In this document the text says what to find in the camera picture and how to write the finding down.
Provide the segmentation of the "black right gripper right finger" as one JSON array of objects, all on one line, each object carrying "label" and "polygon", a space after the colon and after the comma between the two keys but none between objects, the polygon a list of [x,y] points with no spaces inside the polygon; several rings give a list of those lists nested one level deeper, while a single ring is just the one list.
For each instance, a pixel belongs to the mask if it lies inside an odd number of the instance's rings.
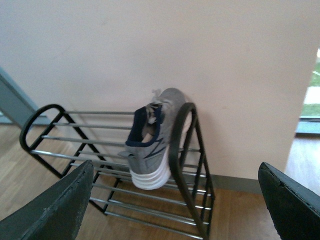
[{"label": "black right gripper right finger", "polygon": [[320,196],[267,162],[258,181],[274,227],[282,240],[320,238]]}]

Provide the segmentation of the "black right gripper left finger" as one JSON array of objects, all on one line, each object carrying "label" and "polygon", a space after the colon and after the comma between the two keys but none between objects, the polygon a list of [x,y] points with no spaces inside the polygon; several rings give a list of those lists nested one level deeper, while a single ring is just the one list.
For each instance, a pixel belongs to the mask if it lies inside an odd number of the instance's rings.
[{"label": "black right gripper left finger", "polygon": [[87,209],[93,163],[85,161],[0,222],[2,240],[74,240]]}]

